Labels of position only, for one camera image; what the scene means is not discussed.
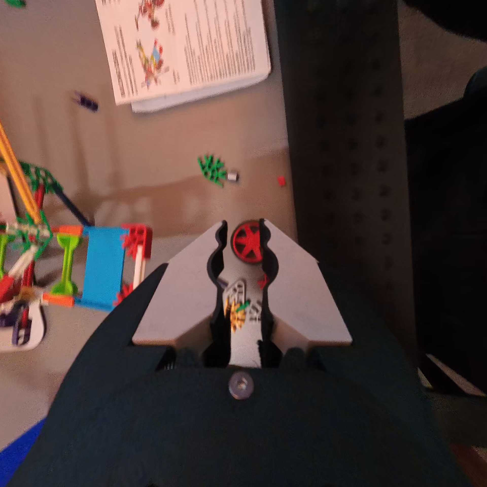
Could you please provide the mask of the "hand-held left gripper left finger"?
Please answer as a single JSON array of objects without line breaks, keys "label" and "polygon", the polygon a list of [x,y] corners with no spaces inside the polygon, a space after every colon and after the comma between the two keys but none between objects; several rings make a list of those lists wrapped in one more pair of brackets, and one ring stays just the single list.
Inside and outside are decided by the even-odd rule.
[{"label": "hand-held left gripper left finger", "polygon": [[132,337],[136,345],[191,350],[208,367],[230,361],[230,323],[218,283],[228,223],[219,221],[171,258]]}]

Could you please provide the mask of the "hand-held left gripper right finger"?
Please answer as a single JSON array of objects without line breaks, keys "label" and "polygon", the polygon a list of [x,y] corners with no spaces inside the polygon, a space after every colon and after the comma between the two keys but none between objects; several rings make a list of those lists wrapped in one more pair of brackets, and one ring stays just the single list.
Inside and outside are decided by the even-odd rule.
[{"label": "hand-held left gripper right finger", "polygon": [[262,367],[278,367],[291,349],[306,356],[317,347],[350,346],[353,338],[332,296],[319,261],[268,219],[259,221],[263,290]]}]

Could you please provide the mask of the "black wheel red hub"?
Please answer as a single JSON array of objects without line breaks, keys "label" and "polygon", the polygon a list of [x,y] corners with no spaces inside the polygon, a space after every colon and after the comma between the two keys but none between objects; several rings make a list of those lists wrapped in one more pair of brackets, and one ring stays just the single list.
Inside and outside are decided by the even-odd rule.
[{"label": "black wheel red hub", "polygon": [[239,223],[230,238],[231,249],[241,262],[258,265],[263,261],[263,250],[260,245],[259,220]]}]

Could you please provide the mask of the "blue plastic bin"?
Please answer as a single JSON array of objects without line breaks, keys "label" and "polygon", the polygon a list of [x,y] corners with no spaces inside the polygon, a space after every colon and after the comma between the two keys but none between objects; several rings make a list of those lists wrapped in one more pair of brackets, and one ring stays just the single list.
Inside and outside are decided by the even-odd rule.
[{"label": "blue plastic bin", "polygon": [[28,429],[1,451],[1,486],[6,486],[25,460],[45,424],[45,418]]}]

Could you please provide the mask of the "yellow fan connector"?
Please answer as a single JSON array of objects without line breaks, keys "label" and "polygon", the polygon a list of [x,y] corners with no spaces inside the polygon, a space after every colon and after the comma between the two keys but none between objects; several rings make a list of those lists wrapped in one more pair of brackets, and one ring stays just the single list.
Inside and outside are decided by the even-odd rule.
[{"label": "yellow fan connector", "polygon": [[224,311],[224,316],[226,318],[229,318],[230,320],[230,328],[232,332],[236,332],[237,330],[240,330],[242,326],[245,323],[246,320],[246,309],[237,313],[235,311],[235,308],[238,306],[238,304],[232,303],[231,305],[228,303],[228,301],[224,304],[223,311]]}]

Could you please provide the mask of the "colourful construction toy model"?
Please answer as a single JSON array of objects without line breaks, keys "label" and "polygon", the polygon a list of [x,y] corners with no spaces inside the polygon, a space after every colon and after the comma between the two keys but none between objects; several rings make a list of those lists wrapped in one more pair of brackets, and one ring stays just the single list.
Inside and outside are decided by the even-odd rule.
[{"label": "colourful construction toy model", "polygon": [[[12,344],[27,342],[36,300],[111,312],[144,280],[152,236],[144,224],[91,224],[47,169],[17,159],[1,125],[1,328],[12,327]],[[63,262],[45,290],[34,269],[52,241]]]}]

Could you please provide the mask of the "green fan connector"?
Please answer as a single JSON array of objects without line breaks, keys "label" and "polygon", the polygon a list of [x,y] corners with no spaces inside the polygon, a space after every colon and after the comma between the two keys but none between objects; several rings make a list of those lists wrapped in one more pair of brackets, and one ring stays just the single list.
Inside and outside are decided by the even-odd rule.
[{"label": "green fan connector", "polygon": [[228,172],[220,158],[215,157],[213,154],[205,154],[198,157],[197,161],[200,171],[206,180],[218,187],[224,187]]}]

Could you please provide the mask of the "black perforated chair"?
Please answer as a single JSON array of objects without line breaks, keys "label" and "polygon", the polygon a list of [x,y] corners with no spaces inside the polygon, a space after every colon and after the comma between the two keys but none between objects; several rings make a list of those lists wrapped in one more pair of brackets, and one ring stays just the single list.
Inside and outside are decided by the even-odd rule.
[{"label": "black perforated chair", "polygon": [[416,361],[397,1],[275,1],[299,244]]}]

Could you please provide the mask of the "white instruction booklet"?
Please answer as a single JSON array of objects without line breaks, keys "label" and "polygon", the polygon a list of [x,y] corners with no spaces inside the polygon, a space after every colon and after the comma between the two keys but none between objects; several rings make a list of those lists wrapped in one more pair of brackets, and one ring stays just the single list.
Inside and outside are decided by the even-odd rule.
[{"label": "white instruction booklet", "polygon": [[262,1],[96,1],[116,105],[151,113],[271,73]]}]

